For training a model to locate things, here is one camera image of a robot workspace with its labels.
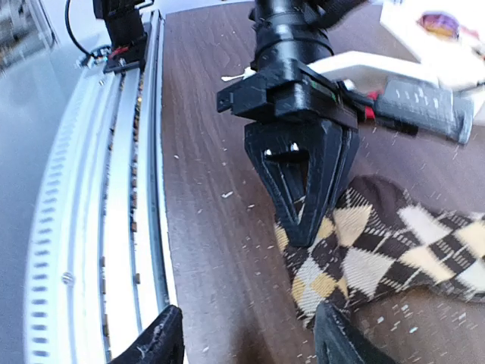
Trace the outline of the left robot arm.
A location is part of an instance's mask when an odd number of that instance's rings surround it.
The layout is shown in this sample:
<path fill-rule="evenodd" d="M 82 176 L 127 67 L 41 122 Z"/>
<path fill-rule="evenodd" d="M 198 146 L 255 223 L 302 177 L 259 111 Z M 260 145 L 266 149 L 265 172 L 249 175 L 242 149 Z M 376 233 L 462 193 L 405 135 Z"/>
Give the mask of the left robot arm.
<path fill-rule="evenodd" d="M 316 1 L 257 1 L 249 17 L 252 76 L 221 90 L 217 109 L 248 120 L 246 153 L 290 244 L 307 247 L 344 189 L 365 112 L 310 67 L 333 55 L 326 31 L 337 15 Z"/>

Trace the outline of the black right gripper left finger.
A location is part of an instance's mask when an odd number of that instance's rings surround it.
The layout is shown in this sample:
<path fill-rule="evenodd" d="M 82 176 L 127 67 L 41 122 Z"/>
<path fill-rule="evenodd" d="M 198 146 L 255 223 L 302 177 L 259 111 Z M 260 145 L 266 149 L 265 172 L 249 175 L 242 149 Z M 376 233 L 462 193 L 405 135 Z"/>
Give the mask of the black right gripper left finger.
<path fill-rule="evenodd" d="M 183 313 L 167 306 L 111 364 L 183 364 Z"/>

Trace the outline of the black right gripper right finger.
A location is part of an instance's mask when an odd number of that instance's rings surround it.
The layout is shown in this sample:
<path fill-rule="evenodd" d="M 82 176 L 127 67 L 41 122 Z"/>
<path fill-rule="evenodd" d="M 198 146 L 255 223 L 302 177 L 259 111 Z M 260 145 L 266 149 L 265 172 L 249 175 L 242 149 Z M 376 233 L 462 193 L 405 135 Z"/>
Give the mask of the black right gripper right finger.
<path fill-rule="evenodd" d="M 386 363 L 386 354 L 353 327 L 334 305 L 321 302 L 314 318 L 318 363 Z"/>

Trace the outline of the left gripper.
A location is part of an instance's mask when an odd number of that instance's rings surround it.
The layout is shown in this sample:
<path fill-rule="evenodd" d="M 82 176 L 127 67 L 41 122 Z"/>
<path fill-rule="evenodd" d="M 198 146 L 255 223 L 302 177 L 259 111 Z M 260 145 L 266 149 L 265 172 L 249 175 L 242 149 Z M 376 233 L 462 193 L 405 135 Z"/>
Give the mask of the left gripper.
<path fill-rule="evenodd" d="M 219 113 L 262 123 L 244 127 L 245 149 L 291 246 L 313 244 L 330 192 L 335 206 L 359 148 L 358 132 L 343 133 L 333 123 L 356 129 L 357 108 L 343 101 L 337 83 L 307 65 L 331 56 L 329 45 L 258 46 L 255 74 L 217 93 Z M 330 121 L 297 125 L 320 119 Z M 268 124 L 274 121 L 294 124 Z"/>

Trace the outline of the brown beige argyle sock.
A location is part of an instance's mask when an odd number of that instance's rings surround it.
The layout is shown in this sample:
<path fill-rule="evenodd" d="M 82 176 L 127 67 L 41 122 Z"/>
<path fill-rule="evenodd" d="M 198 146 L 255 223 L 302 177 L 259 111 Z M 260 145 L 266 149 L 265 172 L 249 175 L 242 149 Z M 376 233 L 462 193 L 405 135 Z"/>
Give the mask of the brown beige argyle sock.
<path fill-rule="evenodd" d="M 307 248 L 274 230 L 306 328 L 323 301 L 348 315 L 414 287 L 484 301 L 483 214 L 429 209 L 385 178 L 356 177 Z"/>

